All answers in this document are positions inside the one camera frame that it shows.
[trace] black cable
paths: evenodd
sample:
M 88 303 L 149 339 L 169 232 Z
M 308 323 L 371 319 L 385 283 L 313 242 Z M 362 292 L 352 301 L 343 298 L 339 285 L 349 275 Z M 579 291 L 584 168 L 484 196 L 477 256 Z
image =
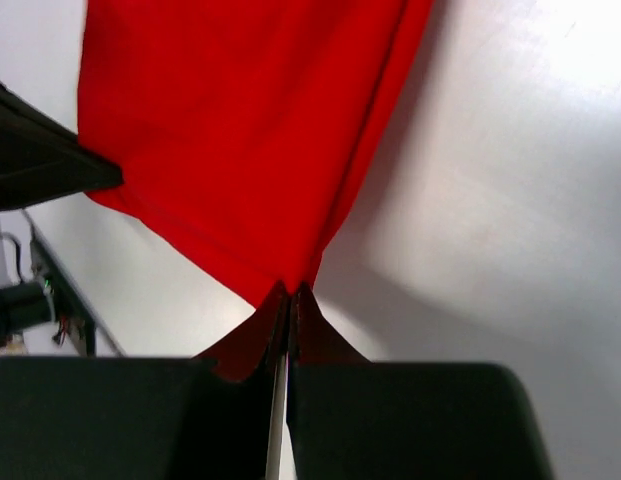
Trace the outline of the black cable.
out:
M 24 283 L 25 279 L 21 273 L 21 242 L 19 239 L 11 233 L 1 232 L 0 240 L 9 240 L 14 245 L 14 255 L 17 267 L 17 276 L 19 277 L 19 283 Z

